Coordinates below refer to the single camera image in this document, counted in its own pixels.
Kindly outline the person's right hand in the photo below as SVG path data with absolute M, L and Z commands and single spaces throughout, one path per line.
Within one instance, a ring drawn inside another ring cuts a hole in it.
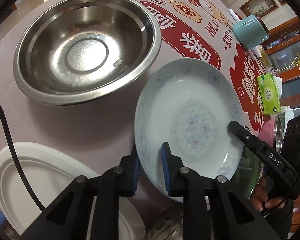
M 266 192 L 267 177 L 262 176 L 258 184 L 255 186 L 253 193 L 250 196 L 250 202 L 255 210 L 262 212 L 264 208 L 267 209 L 266 214 L 270 215 L 292 215 L 294 209 L 294 202 L 284 197 L 275 197 L 270 199 Z

